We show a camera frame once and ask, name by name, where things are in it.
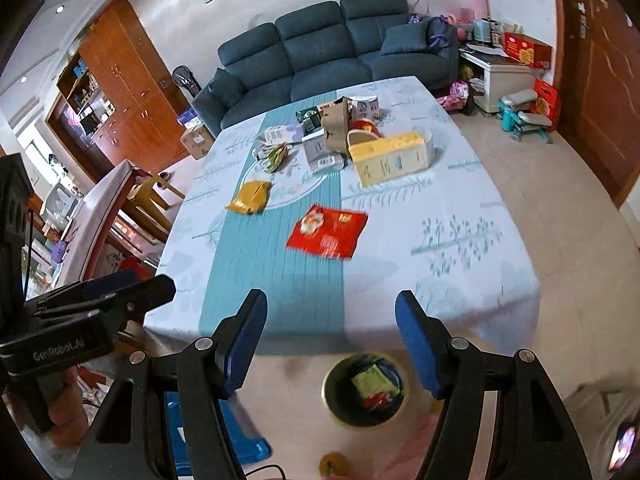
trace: sofa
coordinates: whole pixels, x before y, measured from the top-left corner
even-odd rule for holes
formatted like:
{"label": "sofa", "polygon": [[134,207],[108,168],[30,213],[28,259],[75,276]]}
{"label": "sofa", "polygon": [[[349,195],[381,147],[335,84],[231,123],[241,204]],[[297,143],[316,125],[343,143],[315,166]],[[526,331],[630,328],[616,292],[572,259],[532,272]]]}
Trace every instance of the sofa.
{"label": "sofa", "polygon": [[[381,53],[386,31],[407,21],[406,0],[340,0],[290,12],[220,45],[224,69],[191,106],[217,136],[273,108],[370,81],[413,75],[430,90],[448,88],[458,78],[455,27],[446,27],[444,48]],[[431,22],[423,23],[431,44]]]}

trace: tablecloth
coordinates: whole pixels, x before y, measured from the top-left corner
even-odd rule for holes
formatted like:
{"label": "tablecloth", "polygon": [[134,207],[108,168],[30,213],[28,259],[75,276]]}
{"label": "tablecloth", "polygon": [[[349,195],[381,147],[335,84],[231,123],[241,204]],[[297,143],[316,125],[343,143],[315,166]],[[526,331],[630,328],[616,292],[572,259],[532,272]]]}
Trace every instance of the tablecloth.
{"label": "tablecloth", "polygon": [[[293,110],[334,94],[223,130],[162,254],[159,272],[175,280],[177,293],[174,301],[146,315],[145,327],[153,336],[178,349],[210,335],[255,286],[269,301],[261,353],[402,348],[394,317],[401,290],[412,290],[427,314],[450,330],[470,329],[500,352],[513,354],[532,343],[539,283],[478,156],[416,78],[367,83],[336,95],[372,94],[380,98],[381,133],[430,132],[435,163],[427,171],[363,189],[353,166],[316,178],[304,155],[294,153],[294,163],[272,178],[264,217],[239,217],[225,209],[239,184],[269,178],[252,159],[257,134]],[[313,201],[368,213],[351,260],[322,260],[284,248],[284,234],[301,216],[294,214]],[[256,231],[256,225],[263,230]]]}

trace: plastic stool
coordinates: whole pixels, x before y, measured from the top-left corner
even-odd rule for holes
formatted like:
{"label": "plastic stool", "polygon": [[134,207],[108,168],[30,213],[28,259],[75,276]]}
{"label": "plastic stool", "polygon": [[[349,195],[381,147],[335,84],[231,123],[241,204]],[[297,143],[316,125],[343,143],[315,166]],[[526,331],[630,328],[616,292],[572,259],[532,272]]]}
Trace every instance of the plastic stool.
{"label": "plastic stool", "polygon": [[162,186],[184,200],[183,193],[175,189],[175,187],[157,175],[152,175],[151,178],[148,178],[139,186],[135,186],[127,198],[134,207],[142,209],[142,211],[151,216],[153,220],[158,222],[163,229],[169,232],[173,225],[156,207],[156,204],[158,204],[162,209],[167,210],[169,209],[169,204],[154,189],[154,184],[156,183],[160,183]]}

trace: purple object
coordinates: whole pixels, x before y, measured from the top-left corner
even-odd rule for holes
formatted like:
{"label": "purple object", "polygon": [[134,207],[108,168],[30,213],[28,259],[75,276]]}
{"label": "purple object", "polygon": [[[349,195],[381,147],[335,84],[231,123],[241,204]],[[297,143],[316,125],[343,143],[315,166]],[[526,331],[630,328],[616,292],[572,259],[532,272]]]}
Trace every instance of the purple object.
{"label": "purple object", "polygon": [[64,240],[60,240],[51,251],[51,261],[57,264],[62,263],[62,257],[65,255],[67,243]]}
{"label": "purple object", "polygon": [[180,115],[178,115],[178,122],[182,126],[184,126],[186,123],[188,123],[189,121],[191,121],[193,118],[197,116],[198,114],[196,113],[196,110],[189,107],[185,111],[183,111]]}

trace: side table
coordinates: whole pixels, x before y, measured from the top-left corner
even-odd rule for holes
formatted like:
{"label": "side table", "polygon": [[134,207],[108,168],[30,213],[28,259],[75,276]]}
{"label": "side table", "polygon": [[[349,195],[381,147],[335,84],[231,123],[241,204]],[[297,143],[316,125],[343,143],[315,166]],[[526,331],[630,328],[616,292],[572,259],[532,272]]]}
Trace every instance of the side table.
{"label": "side table", "polygon": [[484,70],[484,95],[477,95],[474,100],[488,114],[500,111],[498,102],[505,95],[533,88],[534,80],[543,73],[542,69],[530,68],[511,57],[463,50],[460,57]]}

